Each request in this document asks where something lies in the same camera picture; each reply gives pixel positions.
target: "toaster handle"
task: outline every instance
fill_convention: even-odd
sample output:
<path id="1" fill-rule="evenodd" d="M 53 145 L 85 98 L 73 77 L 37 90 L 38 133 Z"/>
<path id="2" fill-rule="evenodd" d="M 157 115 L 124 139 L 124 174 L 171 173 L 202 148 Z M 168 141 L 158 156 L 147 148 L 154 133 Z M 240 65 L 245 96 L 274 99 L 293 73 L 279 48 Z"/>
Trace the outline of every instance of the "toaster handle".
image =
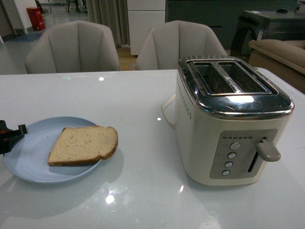
<path id="1" fill-rule="evenodd" d="M 267 142 L 264 138 L 262 141 L 255 145 L 258 155 L 262 160 L 274 162 L 281 159 L 281 154 L 277 150 L 273 142 Z"/>

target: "wooden floor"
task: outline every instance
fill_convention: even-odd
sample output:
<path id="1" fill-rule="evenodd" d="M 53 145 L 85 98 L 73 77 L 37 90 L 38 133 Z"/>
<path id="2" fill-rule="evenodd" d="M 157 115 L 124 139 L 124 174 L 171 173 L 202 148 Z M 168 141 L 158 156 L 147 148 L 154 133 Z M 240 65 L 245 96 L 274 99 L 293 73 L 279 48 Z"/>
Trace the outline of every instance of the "wooden floor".
<path id="1" fill-rule="evenodd" d="M 134 71 L 137 57 L 130 54 L 130 47 L 116 49 L 120 59 L 120 71 Z"/>

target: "toaster button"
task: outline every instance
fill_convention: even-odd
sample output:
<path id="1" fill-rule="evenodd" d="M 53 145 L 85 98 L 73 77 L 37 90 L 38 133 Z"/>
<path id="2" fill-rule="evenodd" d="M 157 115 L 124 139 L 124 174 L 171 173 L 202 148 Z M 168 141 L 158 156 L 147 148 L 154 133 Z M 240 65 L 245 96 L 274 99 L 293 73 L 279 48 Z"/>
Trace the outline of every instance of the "toaster button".
<path id="1" fill-rule="evenodd" d="M 227 175 L 229 175 L 229 174 L 230 174 L 230 171 L 229 171 L 229 170 L 224 170 L 224 171 L 223 171 L 223 175 L 224 175 L 224 176 L 227 176 Z"/>
<path id="2" fill-rule="evenodd" d="M 233 162 L 232 161 L 228 161 L 224 164 L 224 166 L 226 166 L 227 168 L 232 167 L 233 166 Z"/>
<path id="3" fill-rule="evenodd" d="M 240 143 L 239 142 L 234 142 L 230 145 L 230 148 L 233 150 L 236 150 L 240 147 Z"/>
<path id="4" fill-rule="evenodd" d="M 236 152 L 231 152 L 228 154 L 228 158 L 233 159 L 236 157 Z"/>

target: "toaster control panel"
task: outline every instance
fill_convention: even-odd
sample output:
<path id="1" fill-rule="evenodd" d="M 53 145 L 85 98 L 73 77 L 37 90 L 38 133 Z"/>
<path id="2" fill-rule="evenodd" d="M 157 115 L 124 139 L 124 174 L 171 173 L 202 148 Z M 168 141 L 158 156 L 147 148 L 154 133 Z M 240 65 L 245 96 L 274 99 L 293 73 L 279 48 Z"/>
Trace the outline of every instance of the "toaster control panel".
<path id="1" fill-rule="evenodd" d="M 263 160 L 255 145 L 273 142 L 277 129 L 225 130 L 220 134 L 210 172 L 211 179 L 239 179 L 257 175 Z"/>

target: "sofa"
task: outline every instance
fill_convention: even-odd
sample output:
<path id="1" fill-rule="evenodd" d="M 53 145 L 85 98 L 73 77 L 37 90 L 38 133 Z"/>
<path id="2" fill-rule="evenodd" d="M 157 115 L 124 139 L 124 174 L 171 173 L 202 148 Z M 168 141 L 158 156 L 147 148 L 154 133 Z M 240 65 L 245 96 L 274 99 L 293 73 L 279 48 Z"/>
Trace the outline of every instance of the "sofa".
<path id="1" fill-rule="evenodd" d="M 250 41 L 249 64 L 265 68 L 305 94 L 305 41 Z"/>

